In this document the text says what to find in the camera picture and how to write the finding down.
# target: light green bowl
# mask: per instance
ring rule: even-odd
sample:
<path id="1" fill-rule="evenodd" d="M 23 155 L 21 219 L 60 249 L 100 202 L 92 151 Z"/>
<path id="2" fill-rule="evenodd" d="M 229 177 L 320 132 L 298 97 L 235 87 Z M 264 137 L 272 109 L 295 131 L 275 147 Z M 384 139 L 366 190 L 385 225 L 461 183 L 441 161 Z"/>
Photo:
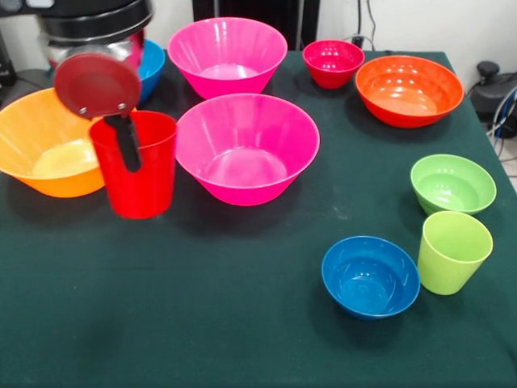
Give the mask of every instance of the light green bowl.
<path id="1" fill-rule="evenodd" d="M 497 194 L 494 180 L 483 167 L 447 154 L 418 160 L 411 169 L 411 184 L 418 202 L 430 215 L 441 210 L 479 213 Z"/>

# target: cup rim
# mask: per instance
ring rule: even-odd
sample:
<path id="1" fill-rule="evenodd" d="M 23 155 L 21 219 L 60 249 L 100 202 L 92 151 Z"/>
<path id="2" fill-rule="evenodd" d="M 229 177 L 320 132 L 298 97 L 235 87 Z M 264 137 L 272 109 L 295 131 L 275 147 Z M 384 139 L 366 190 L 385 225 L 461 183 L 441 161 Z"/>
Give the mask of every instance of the cup rim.
<path id="1" fill-rule="evenodd" d="M 490 249 L 488 250 L 486 255 L 483 255 L 480 259 L 473 260 L 473 261 L 461 261 L 461 260 L 453 259 L 452 257 L 449 257 L 447 255 L 444 255 L 442 252 L 438 251 L 431 244 L 431 242 L 429 241 L 429 239 L 426 236 L 426 226 L 428 225 L 428 222 L 433 221 L 432 219 L 434 219 L 436 217 L 442 217 L 442 216 L 451 215 L 451 214 L 453 214 L 456 217 L 463 217 L 465 219 L 473 221 L 475 224 L 477 224 L 478 226 L 480 226 L 483 229 L 483 231 L 485 232 L 486 236 L 490 239 Z M 429 248 L 432 249 L 434 253 L 436 253 L 440 257 L 443 257 L 444 259 L 446 259 L 448 261 L 452 261 L 453 263 L 461 264 L 461 265 L 472 265 L 472 264 L 482 263 L 483 261 L 486 260 L 486 258 L 488 256 L 490 256 L 490 254 L 494 250 L 494 238 L 492 237 L 492 234 L 490 233 L 488 228 L 481 221 L 477 220 L 475 217 L 472 217 L 469 214 L 462 213 L 462 212 L 455 212 L 455 211 L 452 211 L 452 210 L 444 210 L 442 212 L 436 212 L 436 213 L 433 213 L 432 215 L 430 215 L 423 223 L 422 238 L 425 240 L 425 242 L 427 243 Z"/>
<path id="2" fill-rule="evenodd" d="M 148 113 L 153 113 L 156 114 L 154 116 L 163 116 L 163 117 L 167 117 L 171 120 L 174 121 L 174 123 L 176 124 L 176 128 L 174 129 L 174 132 L 171 133 L 170 135 L 168 135 L 167 137 L 164 137 L 163 139 L 161 140 L 158 140 L 156 142 L 154 142 L 153 144 L 148 144 L 148 145 L 139 145 L 138 146 L 138 150 L 146 150 L 148 148 L 151 148 L 151 147 L 155 147 L 155 146 L 159 146 L 160 144 L 162 143 L 165 143 L 166 141 L 169 141 L 172 137 L 176 136 L 178 134 L 178 122 L 172 117 L 172 116 L 169 116 L 169 115 L 166 115 L 165 113 L 161 113 L 161 112 L 155 112 L 155 111 L 133 111 L 131 112 L 131 115 L 132 114 L 135 114 L 135 113 L 138 113 L 139 115 L 140 114 L 148 114 Z M 114 146 L 114 145 L 109 145 L 109 144 L 106 144 L 106 142 L 104 141 L 99 141 L 99 140 L 95 140 L 91 135 L 91 130 L 93 129 L 93 127 L 97 124 L 97 122 L 93 123 L 90 127 L 90 129 L 88 130 L 88 137 L 90 138 L 91 140 L 91 143 L 93 145 L 96 145 L 96 146 L 101 146 L 103 148 L 108 148 L 108 149 L 115 149 L 117 148 L 117 146 Z"/>
<path id="3" fill-rule="evenodd" d="M 220 78 L 202 76 L 199 73 L 195 73 L 195 72 L 187 69 L 185 66 L 180 65 L 176 61 L 175 55 L 172 54 L 173 50 L 172 50 L 171 47 L 172 47 L 173 42 L 175 40 L 177 40 L 178 36 L 180 36 L 184 31 L 186 31 L 188 29 L 191 29 L 194 26 L 200 25 L 202 23 L 217 23 L 217 22 L 224 22 L 226 20 L 237 20 L 238 22 L 241 22 L 241 23 L 250 23 L 250 24 L 261 25 L 262 27 L 266 28 L 267 30 L 273 31 L 280 38 L 280 42 L 282 44 L 283 54 L 281 55 L 281 57 L 277 61 L 275 61 L 274 65 L 268 67 L 267 69 L 265 69 L 263 71 L 260 71 L 259 73 L 255 74 L 255 75 L 252 75 L 251 77 L 231 78 L 231 79 L 220 79 Z M 284 35 L 282 35 L 282 33 L 280 31 L 278 31 L 276 28 L 270 26 L 269 24 L 266 24 L 266 23 L 263 23 L 263 22 L 259 22 L 258 20 L 254 20 L 254 19 L 240 18 L 240 17 L 236 17 L 236 16 L 219 16 L 219 17 L 214 17 L 214 18 L 201 19 L 201 20 L 198 20 L 198 21 L 196 21 L 194 23 L 189 23 L 188 25 L 186 25 L 184 27 L 181 27 L 177 32 L 175 32 L 170 37 L 169 42 L 167 43 L 166 51 L 167 51 L 167 55 L 168 55 L 170 61 L 172 63 L 174 63 L 176 65 L 176 67 L 178 67 L 178 69 L 180 69 L 182 72 L 184 72 L 186 74 L 189 74 L 189 75 L 192 75 L 192 76 L 195 76 L 195 77 L 201 77 L 201 78 L 205 78 L 205 79 L 215 80 L 215 81 L 237 81 L 237 80 L 241 80 L 241 79 L 254 79 L 254 78 L 258 78 L 258 77 L 263 76 L 264 74 L 267 74 L 268 72 L 270 72 L 272 70 L 276 70 L 280 66 L 282 61 L 285 59 L 285 57 L 288 55 L 288 42 L 285 39 Z"/>

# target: blue bowl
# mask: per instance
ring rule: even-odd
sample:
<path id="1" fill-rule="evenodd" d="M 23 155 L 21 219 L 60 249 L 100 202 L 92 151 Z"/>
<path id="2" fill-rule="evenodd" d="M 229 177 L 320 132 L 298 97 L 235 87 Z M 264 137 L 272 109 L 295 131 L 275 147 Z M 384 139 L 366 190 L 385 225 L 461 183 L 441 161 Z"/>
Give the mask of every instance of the blue bowl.
<path id="1" fill-rule="evenodd" d="M 152 40 L 145 40 L 144 56 L 138 68 L 138 75 L 142 82 L 142 92 L 140 101 L 145 102 L 153 93 L 154 88 L 158 84 L 160 75 L 162 75 L 165 65 L 165 51 Z"/>
<path id="2" fill-rule="evenodd" d="M 341 240 L 322 263 L 326 289 L 348 313 L 361 319 L 399 314 L 420 291 L 414 261 L 382 238 L 357 236 Z"/>

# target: red bowl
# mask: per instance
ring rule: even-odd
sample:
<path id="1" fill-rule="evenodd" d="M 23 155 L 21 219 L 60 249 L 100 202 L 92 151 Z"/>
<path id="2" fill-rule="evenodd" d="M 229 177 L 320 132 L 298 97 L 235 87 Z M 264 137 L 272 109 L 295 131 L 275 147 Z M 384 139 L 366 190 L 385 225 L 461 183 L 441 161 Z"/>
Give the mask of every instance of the red bowl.
<path id="1" fill-rule="evenodd" d="M 337 89 L 350 81 L 363 64 L 364 53 L 344 40 L 318 40 L 305 47 L 303 58 L 319 86 Z"/>
<path id="2" fill-rule="evenodd" d="M 355 85 L 366 108 L 398 128 L 433 124 L 456 109 L 464 97 L 463 86 L 451 70 L 403 55 L 365 63 Z"/>

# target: bowl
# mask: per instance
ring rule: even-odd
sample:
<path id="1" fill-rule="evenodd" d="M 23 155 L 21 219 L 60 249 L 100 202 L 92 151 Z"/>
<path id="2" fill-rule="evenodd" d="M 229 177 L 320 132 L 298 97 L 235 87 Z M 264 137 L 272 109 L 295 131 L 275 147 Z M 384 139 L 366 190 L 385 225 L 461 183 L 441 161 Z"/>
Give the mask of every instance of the bowl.
<path id="1" fill-rule="evenodd" d="M 475 214 L 492 204 L 495 182 L 481 166 L 456 155 L 435 154 L 418 160 L 411 184 L 427 214 L 442 210 Z"/>
<path id="2" fill-rule="evenodd" d="M 205 99 L 260 93 L 287 51 L 287 41 L 273 27 L 242 18 L 191 23 L 170 38 L 167 49 L 170 60 Z"/>
<path id="3" fill-rule="evenodd" d="M 165 51 L 152 40 L 145 40 L 144 55 L 138 68 L 138 76 L 142 82 L 140 101 L 144 103 L 153 93 L 165 66 Z"/>
<path id="4" fill-rule="evenodd" d="M 316 157 L 320 135 L 293 103 L 270 95 L 223 95 L 178 121 L 176 159 L 213 196 L 231 205 L 279 196 Z"/>
<path id="5" fill-rule="evenodd" d="M 366 108 L 398 128 L 433 124 L 456 109 L 464 96 L 461 82 L 451 70 L 403 55 L 365 63 L 355 84 Z"/>
<path id="6" fill-rule="evenodd" d="M 0 171 L 48 196 L 84 196 L 104 186 L 91 122 L 70 112 L 53 88 L 0 111 Z"/>
<path id="7" fill-rule="evenodd" d="M 305 47 L 304 62 L 313 80 L 326 89 L 345 85 L 364 62 L 364 53 L 344 40 L 318 40 Z"/>
<path id="8" fill-rule="evenodd" d="M 331 247 L 322 263 L 332 298 L 356 318 L 387 318 L 409 308 L 420 291 L 414 261 L 382 238 L 356 236 Z"/>

